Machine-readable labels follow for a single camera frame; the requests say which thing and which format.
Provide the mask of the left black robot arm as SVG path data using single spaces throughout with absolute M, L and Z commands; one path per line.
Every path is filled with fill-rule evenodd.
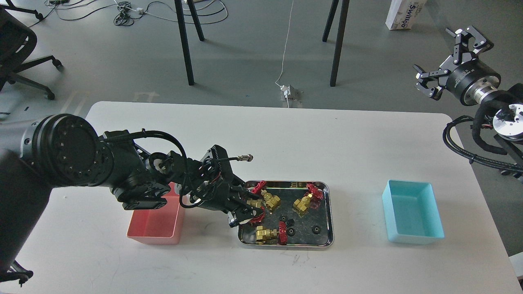
M 16 257 L 59 187 L 108 187 L 125 210 L 164 207 L 170 183 L 190 205 L 228 214 L 235 227 L 261 216 L 249 205 L 256 195 L 234 175 L 230 158 L 213 145 L 202 160 L 189 158 L 171 134 L 157 130 L 107 131 L 71 114 L 1 124 L 1 282 L 24 284 L 33 272 Z

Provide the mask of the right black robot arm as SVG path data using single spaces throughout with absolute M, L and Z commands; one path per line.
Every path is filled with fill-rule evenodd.
M 476 114 L 460 116 L 443 130 L 443 143 L 454 153 L 478 163 L 522 179 L 522 84 L 509 90 L 499 88 L 501 75 L 479 59 L 479 54 L 493 48 L 493 43 L 474 26 L 446 32 L 454 38 L 452 54 L 434 71 L 417 71 L 416 88 L 429 98 L 439 100 L 443 91 L 450 92 L 464 106 L 478 105 Z M 472 139 L 486 152 L 510 156 L 513 163 L 479 156 L 460 147 L 452 138 L 451 130 L 470 122 Z

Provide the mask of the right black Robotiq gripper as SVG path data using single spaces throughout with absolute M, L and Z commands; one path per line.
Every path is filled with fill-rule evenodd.
M 454 50 L 443 62 L 443 69 L 426 72 L 413 65 L 417 72 L 415 87 L 427 97 L 438 101 L 444 90 L 452 93 L 464 106 L 480 104 L 482 98 L 497 89 L 501 75 L 478 58 L 478 54 L 490 50 L 494 44 L 474 26 L 446 33 L 454 37 Z

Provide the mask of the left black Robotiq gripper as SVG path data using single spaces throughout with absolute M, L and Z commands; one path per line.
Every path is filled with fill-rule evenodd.
M 252 193 L 249 189 L 232 185 L 223 180 L 209 184 L 203 189 L 203 195 L 198 196 L 199 201 L 187 205 L 180 199 L 183 208 L 204 208 L 212 211 L 228 213 L 229 227 L 244 225 L 250 220 L 261 216 L 264 209 L 247 205 L 247 199 L 260 199 L 260 195 Z

